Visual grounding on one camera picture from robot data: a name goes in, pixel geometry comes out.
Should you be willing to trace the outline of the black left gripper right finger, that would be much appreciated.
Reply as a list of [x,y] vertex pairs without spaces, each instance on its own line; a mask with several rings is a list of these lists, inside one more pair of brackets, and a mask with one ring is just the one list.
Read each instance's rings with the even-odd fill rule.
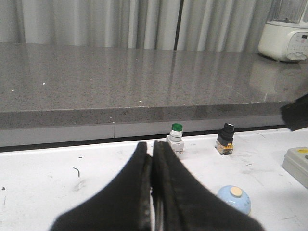
[[262,231],[255,219],[204,187],[167,142],[155,141],[152,197],[156,231]]

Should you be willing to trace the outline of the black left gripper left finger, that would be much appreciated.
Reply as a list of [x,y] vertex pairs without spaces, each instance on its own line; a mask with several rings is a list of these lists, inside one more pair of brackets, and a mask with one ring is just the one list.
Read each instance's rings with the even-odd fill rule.
[[147,144],[139,142],[116,177],[92,198],[60,215],[51,230],[151,230],[151,169]]

